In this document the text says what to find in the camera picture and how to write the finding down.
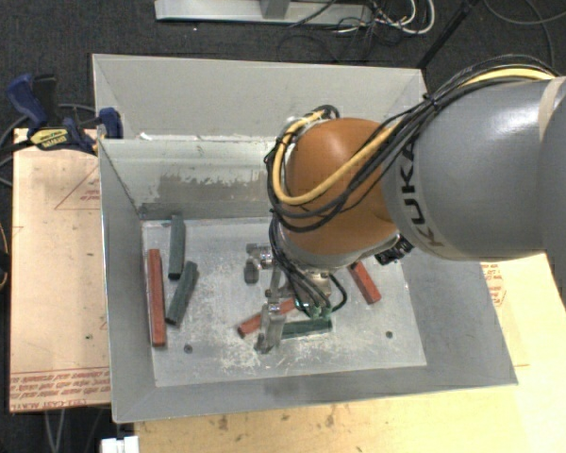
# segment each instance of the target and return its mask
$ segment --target metal stand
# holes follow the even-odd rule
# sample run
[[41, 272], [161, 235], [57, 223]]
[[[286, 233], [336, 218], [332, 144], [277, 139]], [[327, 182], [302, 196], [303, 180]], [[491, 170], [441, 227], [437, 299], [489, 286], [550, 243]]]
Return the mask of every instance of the metal stand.
[[[157, 0], [158, 21], [227, 21], [293, 24], [312, 15], [324, 1], [295, 0]], [[364, 16], [365, 7], [335, 4], [311, 20], [312, 25], [335, 25], [341, 19]]]

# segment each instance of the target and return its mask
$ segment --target yellow cable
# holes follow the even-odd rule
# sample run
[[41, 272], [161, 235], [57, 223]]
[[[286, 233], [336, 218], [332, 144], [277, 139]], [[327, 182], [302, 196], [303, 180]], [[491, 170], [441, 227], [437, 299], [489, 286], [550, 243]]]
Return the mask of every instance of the yellow cable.
[[[474, 84], [475, 82], [481, 82], [483, 80], [498, 78], [498, 77], [525, 77], [525, 78], [532, 78], [534, 80], [545, 80], [554, 78], [554, 75], [550, 75], [543, 71], [538, 71], [535, 69], [502, 69], [498, 71], [490, 71], [486, 74], [479, 75], [478, 77], [474, 77], [473, 79], [465, 82], [462, 84], [461, 87], [467, 86], [469, 84]], [[382, 144], [388, 136], [394, 131], [394, 128], [397, 126], [398, 122], [390, 127], [384, 128], [380, 134], [374, 138], [369, 144], [363, 147], [358, 153], [356, 153], [351, 159], [349, 159], [345, 164], [343, 164], [337, 171], [335, 171], [332, 175], [326, 178], [324, 181], [319, 183], [316, 187], [314, 187], [309, 192], [301, 194], [299, 196], [289, 196], [283, 191], [281, 186], [281, 164], [283, 159], [285, 158], [285, 153], [287, 151], [288, 144], [291, 140], [292, 134], [302, 126], [305, 126], [309, 123], [312, 123], [319, 119], [323, 115], [323, 111], [315, 112], [308, 118], [299, 121], [295, 125], [291, 126], [286, 133], [283, 135], [281, 141], [285, 144], [283, 146], [279, 146], [275, 154], [275, 162], [273, 163], [273, 190], [275, 191], [276, 197], [279, 199], [281, 203], [286, 205], [298, 206], [304, 205], [309, 201], [319, 197], [321, 194], [325, 193], [329, 190], [335, 183], [337, 183], [341, 177], [347, 173], [351, 168], [357, 165], [359, 161], [362, 159], [369, 158]]]

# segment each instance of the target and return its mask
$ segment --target metal plate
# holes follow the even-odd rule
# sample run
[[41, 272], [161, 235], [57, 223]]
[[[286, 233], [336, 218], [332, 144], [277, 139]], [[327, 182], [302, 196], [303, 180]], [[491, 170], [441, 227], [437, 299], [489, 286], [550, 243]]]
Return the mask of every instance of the metal plate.
[[[283, 341], [267, 355], [254, 350], [256, 334], [242, 339], [238, 324], [260, 311], [270, 271], [256, 285], [243, 281], [246, 243], [268, 242], [268, 219], [187, 221], [186, 260], [200, 277], [180, 328], [168, 327], [165, 348], [152, 351], [156, 385], [179, 386], [248, 378], [279, 378], [390, 367], [425, 365], [419, 331], [400, 264], [365, 261], [383, 298], [369, 306], [346, 270], [336, 274], [348, 292], [332, 315], [333, 331]], [[168, 262], [169, 221], [142, 224], [143, 251], [159, 248]], [[177, 281], [164, 268], [166, 307]], [[340, 300], [332, 294], [332, 301]], [[305, 320], [293, 311], [288, 320]], [[185, 352], [185, 346], [192, 353]]]

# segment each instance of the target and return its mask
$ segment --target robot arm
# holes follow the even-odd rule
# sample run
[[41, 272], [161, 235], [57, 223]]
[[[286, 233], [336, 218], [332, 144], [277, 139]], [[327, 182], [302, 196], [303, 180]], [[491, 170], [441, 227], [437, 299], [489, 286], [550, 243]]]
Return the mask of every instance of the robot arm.
[[566, 77], [537, 61], [475, 66], [383, 124], [317, 108], [265, 162], [296, 298], [298, 277], [399, 244], [449, 260], [545, 251], [566, 293]]

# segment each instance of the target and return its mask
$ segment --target wooden block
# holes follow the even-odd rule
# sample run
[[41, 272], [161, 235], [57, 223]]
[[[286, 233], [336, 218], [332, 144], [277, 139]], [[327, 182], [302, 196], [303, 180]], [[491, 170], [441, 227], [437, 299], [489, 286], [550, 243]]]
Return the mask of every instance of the wooden block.
[[[281, 313], [288, 313], [295, 309], [295, 300], [289, 298], [281, 302]], [[243, 324], [237, 327], [237, 332], [239, 335], [244, 338], [247, 334], [251, 334], [252, 332], [256, 332], [260, 328], [260, 315], [257, 313], [253, 315], [249, 319], [247, 319]]]
[[357, 284], [357, 287], [362, 296], [365, 298], [367, 304], [372, 305], [381, 300], [381, 294], [362, 262], [357, 261], [350, 265], [348, 267], [348, 272], [350, 272], [350, 275]]
[[163, 300], [163, 272], [159, 250], [157, 248], [150, 249], [147, 259], [151, 344], [153, 347], [162, 347], [166, 345], [166, 323]]

